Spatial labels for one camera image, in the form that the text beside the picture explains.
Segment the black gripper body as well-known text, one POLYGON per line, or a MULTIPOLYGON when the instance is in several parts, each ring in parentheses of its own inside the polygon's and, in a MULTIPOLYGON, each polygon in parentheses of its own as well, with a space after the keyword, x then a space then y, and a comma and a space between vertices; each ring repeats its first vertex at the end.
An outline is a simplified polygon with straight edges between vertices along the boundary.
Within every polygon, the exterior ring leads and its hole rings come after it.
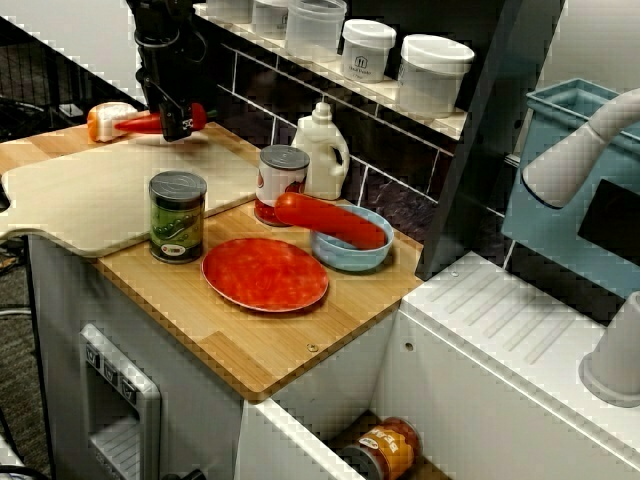
POLYGON ((134 34, 140 56, 136 80, 151 79, 161 93, 161 101, 186 103, 190 81, 204 62, 206 40, 198 32, 177 32, 164 38, 134 34))

